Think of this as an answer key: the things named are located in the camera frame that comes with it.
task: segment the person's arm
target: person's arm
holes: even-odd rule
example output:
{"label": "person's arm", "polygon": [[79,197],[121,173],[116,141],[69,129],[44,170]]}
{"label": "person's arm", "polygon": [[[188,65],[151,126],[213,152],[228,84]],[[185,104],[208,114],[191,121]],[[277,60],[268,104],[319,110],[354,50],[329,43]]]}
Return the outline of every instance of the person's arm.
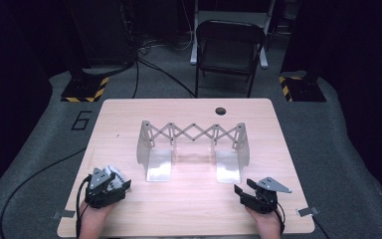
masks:
{"label": "person's arm", "polygon": [[262,214],[249,207],[245,207],[245,209],[256,221],[257,230],[262,239],[281,238],[281,222],[274,212]]}
{"label": "person's arm", "polygon": [[80,213],[84,212],[80,239],[97,239],[103,230],[107,215],[116,204],[117,203],[113,203],[109,206],[96,209],[88,206],[88,204],[83,201],[80,206]]}

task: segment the yellow black hazard stripe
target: yellow black hazard stripe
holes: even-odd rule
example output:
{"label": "yellow black hazard stripe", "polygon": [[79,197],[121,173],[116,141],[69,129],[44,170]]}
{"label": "yellow black hazard stripe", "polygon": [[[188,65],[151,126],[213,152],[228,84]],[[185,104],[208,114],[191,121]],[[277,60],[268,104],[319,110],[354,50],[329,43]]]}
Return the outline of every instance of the yellow black hazard stripe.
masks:
{"label": "yellow black hazard stripe", "polygon": [[97,102],[101,95],[103,95],[104,88],[106,87],[109,78],[105,78],[101,81],[95,96],[92,98],[61,98],[61,102]]}
{"label": "yellow black hazard stripe", "polygon": [[285,98],[287,102],[292,102],[292,96],[290,95],[289,88],[287,87],[287,79],[293,79],[293,80],[302,80],[302,78],[299,77],[279,77],[279,82],[282,86],[282,91],[284,92]]}

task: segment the black cable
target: black cable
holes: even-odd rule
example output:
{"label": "black cable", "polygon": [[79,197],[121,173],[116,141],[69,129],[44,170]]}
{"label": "black cable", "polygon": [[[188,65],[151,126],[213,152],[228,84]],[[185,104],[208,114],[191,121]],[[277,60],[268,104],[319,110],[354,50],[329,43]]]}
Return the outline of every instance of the black cable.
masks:
{"label": "black cable", "polygon": [[134,64],[133,62],[124,63],[122,68],[120,68],[120,69],[113,70],[110,72],[100,73],[100,74],[93,74],[93,76],[94,77],[101,77],[101,78],[111,77],[113,75],[116,75],[116,74],[119,74],[121,72],[128,70],[130,67],[132,67],[133,64]]}
{"label": "black cable", "polygon": [[89,206],[87,206],[83,210],[83,213],[80,215],[80,195],[82,194],[83,186],[85,185],[85,183],[86,182],[90,182],[91,179],[92,179],[91,175],[87,176],[83,180],[82,184],[80,184],[79,191],[77,192],[77,201],[76,201],[76,212],[77,212],[76,235],[77,235],[77,238],[80,237],[80,231],[82,230],[82,217],[83,217],[83,214],[85,213],[86,209],[89,207]]}
{"label": "black cable", "polygon": [[137,47],[137,51],[138,53],[140,53],[141,55],[145,56],[147,55],[151,48],[157,44],[159,42],[159,40],[149,40],[147,41],[146,43],[141,43],[139,47]]}
{"label": "black cable", "polygon": [[27,178],[26,180],[24,180],[20,185],[17,186],[17,188],[15,188],[15,190],[11,193],[11,195],[8,197],[8,199],[6,200],[5,204],[4,204],[4,207],[2,208],[2,211],[1,211],[1,215],[0,215],[0,236],[2,239],[5,239],[5,234],[4,234],[4,230],[3,230],[3,218],[4,218],[4,214],[5,214],[5,210],[11,200],[11,198],[15,195],[15,193],[24,185],[26,184],[28,181],[30,181],[33,177],[37,176],[39,173],[42,173],[43,171],[45,171],[46,169],[52,167],[52,166],[55,166],[56,164],[60,163],[60,162],[63,162],[67,159],[70,159],[72,158],[73,156],[76,156],[77,154],[81,153],[82,151],[86,150],[86,148],[82,148],[81,150],[69,155],[69,156],[66,156],[44,168],[42,168],[41,170],[37,171],[36,173],[34,173],[33,175],[31,175],[29,178]]}
{"label": "black cable", "polygon": [[272,204],[269,202],[269,200],[266,198],[265,195],[263,194],[260,194],[261,196],[263,196],[263,198],[266,200],[266,202],[269,204],[269,206],[272,208],[272,210],[274,211],[274,213],[276,214],[276,216],[278,217],[278,220],[279,222],[281,223],[281,234],[284,233],[284,230],[285,230],[285,221],[286,221],[286,218],[285,218],[285,212],[284,212],[284,209],[282,208],[282,206],[278,203],[278,206],[281,207],[282,209],[282,214],[284,215],[283,218],[281,218],[281,216],[279,215],[278,213],[278,209],[274,209]]}
{"label": "black cable", "polygon": [[137,60],[139,63],[141,63],[142,65],[144,66],[147,66],[151,69],[154,69],[156,71],[159,71],[161,73],[164,73],[166,76],[168,76],[170,79],[172,79],[174,82],[176,82],[178,85],[180,85],[182,88],[184,88],[193,98],[196,98],[195,97],[195,94],[193,92],[191,92],[191,90],[189,90],[184,84],[182,84],[178,79],[176,79],[175,77],[173,77],[172,75],[170,75],[169,73],[163,71],[161,68],[157,67],[156,65],[152,64],[152,63],[149,63],[143,59],[140,59],[138,58]]}
{"label": "black cable", "polygon": [[324,228],[322,228],[322,226],[321,226],[320,223],[317,221],[317,219],[315,219],[314,216],[312,216],[312,220],[314,220],[315,224],[320,228],[320,230],[321,230],[322,233],[324,234],[325,238],[330,239],[330,237],[328,237],[327,233],[325,232]]}
{"label": "black cable", "polygon": [[83,219],[83,215],[85,214],[86,210],[87,210],[89,207],[90,207],[90,205],[87,204],[87,206],[85,207],[85,209],[82,211],[82,215],[80,215],[80,220]]}
{"label": "black cable", "polygon": [[138,89],[138,62],[136,60],[135,60],[135,65],[137,67],[137,76],[135,81],[135,90],[134,90],[134,94],[132,95],[132,99],[135,98],[135,94],[137,93],[137,89]]}
{"label": "black cable", "polygon": [[192,29],[191,29],[190,20],[188,19],[187,10],[185,9],[184,0],[182,0],[182,9],[184,10],[185,19],[187,20],[187,23],[188,23],[188,29],[189,29],[189,33],[190,33],[190,40],[188,41],[187,46],[185,46],[184,48],[176,48],[175,46],[173,46],[173,48],[175,48],[178,51],[183,51],[183,50],[187,49],[189,46],[191,46],[191,43],[192,43]]}

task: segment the metal bracket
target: metal bracket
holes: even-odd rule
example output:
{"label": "metal bracket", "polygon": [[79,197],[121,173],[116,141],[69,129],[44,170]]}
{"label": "metal bracket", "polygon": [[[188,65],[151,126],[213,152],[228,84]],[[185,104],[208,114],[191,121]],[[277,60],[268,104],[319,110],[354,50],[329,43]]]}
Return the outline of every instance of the metal bracket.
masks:
{"label": "metal bracket", "polygon": [[109,178],[110,176],[106,174],[103,170],[95,168],[93,171],[92,181],[90,183],[90,189],[94,190],[98,188],[100,185],[104,184]]}
{"label": "metal bracket", "polygon": [[[197,130],[197,135],[192,136],[189,130]],[[216,157],[217,180],[226,183],[241,183],[243,168],[250,163],[250,148],[248,145],[245,124],[240,122],[230,130],[223,129],[218,123],[204,129],[196,123],[191,123],[184,129],[175,123],[169,122],[159,129],[149,121],[141,124],[137,144],[137,162],[143,164],[146,171],[146,181],[169,181],[172,158],[176,157],[176,138],[187,137],[195,141],[200,137],[208,137],[212,141],[212,152]],[[165,146],[156,147],[157,138],[165,140]],[[233,150],[216,150],[219,139],[228,138]]]}
{"label": "metal bracket", "polygon": [[320,211],[318,211],[318,209],[316,207],[306,207],[306,208],[303,208],[303,209],[297,209],[296,210],[296,214],[298,214],[300,217],[303,217],[303,216],[307,216],[307,215],[315,215],[315,214],[318,214]]}
{"label": "metal bracket", "polygon": [[286,192],[286,193],[292,192],[289,188],[283,186],[281,183],[272,179],[271,177],[266,177],[260,180],[259,183],[257,183],[257,185],[269,191],[279,191],[279,192]]}
{"label": "metal bracket", "polygon": [[63,217],[73,218],[76,215],[76,211],[61,210],[55,211],[51,218],[61,220]]}

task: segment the metal frame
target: metal frame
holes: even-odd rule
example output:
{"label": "metal frame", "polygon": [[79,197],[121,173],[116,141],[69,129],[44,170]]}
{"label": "metal frame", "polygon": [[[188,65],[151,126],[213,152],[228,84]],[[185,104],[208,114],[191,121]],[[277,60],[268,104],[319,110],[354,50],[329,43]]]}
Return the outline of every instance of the metal frame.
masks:
{"label": "metal frame", "polygon": [[[188,132],[195,128],[199,133],[195,136]],[[250,147],[245,124],[240,122],[234,128],[225,130],[218,123],[203,129],[197,123],[191,123],[181,129],[169,122],[159,129],[148,120],[141,123],[137,144],[137,162],[143,164],[146,181],[169,181],[171,163],[176,158],[176,138],[184,136],[192,141],[206,136],[211,139],[212,155],[216,159],[217,181],[225,183],[241,183],[241,174],[250,163]],[[156,147],[156,139],[167,139],[169,147]],[[233,150],[217,149],[219,139],[228,138]]]}

